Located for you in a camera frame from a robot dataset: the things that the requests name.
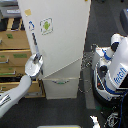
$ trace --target sticker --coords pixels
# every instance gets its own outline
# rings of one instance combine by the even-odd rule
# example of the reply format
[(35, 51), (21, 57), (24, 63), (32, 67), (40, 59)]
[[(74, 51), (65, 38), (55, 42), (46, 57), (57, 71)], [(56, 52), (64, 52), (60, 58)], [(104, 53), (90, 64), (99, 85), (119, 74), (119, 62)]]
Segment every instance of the sticker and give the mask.
[(33, 31), (35, 29), (34, 24), (32, 23), (32, 21), (29, 21), (29, 30)]
[(8, 39), (13, 39), (12, 34), (7, 34)]
[(14, 58), (27, 58), (27, 54), (13, 54)]
[(27, 9), (24, 12), (25, 12), (25, 15), (26, 16), (30, 16), (31, 15), (31, 10), (30, 9)]
[(4, 76), (4, 75), (13, 75), (12, 73), (0, 73), (1, 76)]
[(8, 68), (9, 70), (12, 70), (13, 68)]
[(67, 82), (69, 82), (69, 80), (60, 80), (60, 81), (52, 81), (56, 84), (66, 84)]
[(6, 87), (1, 87), (1, 88), (3, 89), (3, 88), (6, 88)]
[(121, 83), (123, 82), (127, 74), (128, 74), (127, 69), (124, 68), (122, 64), (119, 64), (119, 66), (116, 68), (116, 71), (112, 77), (112, 81), (114, 82), (116, 87), (119, 87), (121, 85)]
[(52, 18), (40, 22), (42, 35), (49, 34), (53, 31)]
[(1, 55), (0, 58), (5, 58), (5, 56), (4, 55)]

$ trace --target black cable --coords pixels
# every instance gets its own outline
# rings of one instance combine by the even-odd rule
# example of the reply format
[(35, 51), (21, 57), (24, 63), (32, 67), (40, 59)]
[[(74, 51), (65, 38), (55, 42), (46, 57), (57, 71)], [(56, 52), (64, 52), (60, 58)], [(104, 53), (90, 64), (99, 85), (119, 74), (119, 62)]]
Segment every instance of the black cable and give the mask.
[(106, 0), (95, 0), (95, 1), (97, 1), (100, 4), (103, 4)]

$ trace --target blue logo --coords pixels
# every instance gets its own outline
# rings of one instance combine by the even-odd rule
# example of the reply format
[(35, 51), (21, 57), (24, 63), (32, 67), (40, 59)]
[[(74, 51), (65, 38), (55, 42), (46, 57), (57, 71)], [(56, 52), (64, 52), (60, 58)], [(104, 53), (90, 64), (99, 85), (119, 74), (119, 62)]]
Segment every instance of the blue logo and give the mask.
[(126, 73), (126, 70), (124, 68), (120, 68), (120, 71), (119, 73), (117, 74), (117, 77), (114, 78), (114, 81), (117, 83), (117, 84), (120, 84), (121, 83), (121, 80), (123, 79), (123, 77), (125, 76), (125, 73)]
[(29, 30), (34, 30), (34, 24), (32, 23), (32, 21), (29, 21)]

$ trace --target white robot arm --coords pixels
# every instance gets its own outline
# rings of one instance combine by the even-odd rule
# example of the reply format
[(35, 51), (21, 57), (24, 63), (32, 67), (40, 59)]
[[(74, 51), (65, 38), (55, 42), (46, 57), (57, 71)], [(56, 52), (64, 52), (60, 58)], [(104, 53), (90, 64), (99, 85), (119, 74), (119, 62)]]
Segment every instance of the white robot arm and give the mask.
[(18, 101), (25, 96), (29, 87), (31, 86), (32, 80), (29, 76), (24, 75), (20, 84), (5, 93), (0, 93), (0, 118)]
[(36, 79), (40, 72), (42, 73), (43, 58), (39, 54), (36, 39), (34, 33), (32, 34), (35, 47), (37, 49), (36, 54), (33, 54), (25, 65), (25, 73), (20, 84), (5, 93), (0, 93), (0, 118), (18, 101), (26, 95), (29, 87), (31, 86), (32, 80)]

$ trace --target green sticker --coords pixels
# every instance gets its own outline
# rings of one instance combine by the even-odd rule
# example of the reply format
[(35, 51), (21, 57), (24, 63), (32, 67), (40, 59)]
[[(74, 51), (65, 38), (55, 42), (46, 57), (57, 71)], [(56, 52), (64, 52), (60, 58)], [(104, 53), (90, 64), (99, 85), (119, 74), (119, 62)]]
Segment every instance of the green sticker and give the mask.
[(13, 54), (14, 58), (27, 58), (27, 54)]
[(13, 68), (8, 68), (9, 70), (12, 70)]
[(7, 34), (8, 39), (13, 39), (12, 34)]
[(0, 76), (13, 75), (12, 73), (0, 73)]
[(50, 24), (46, 21), (44, 23), (44, 26), (43, 27), (45, 28), (45, 30), (48, 30), (48, 28), (50, 27)]
[(5, 56), (4, 55), (1, 55), (0, 58), (5, 58)]

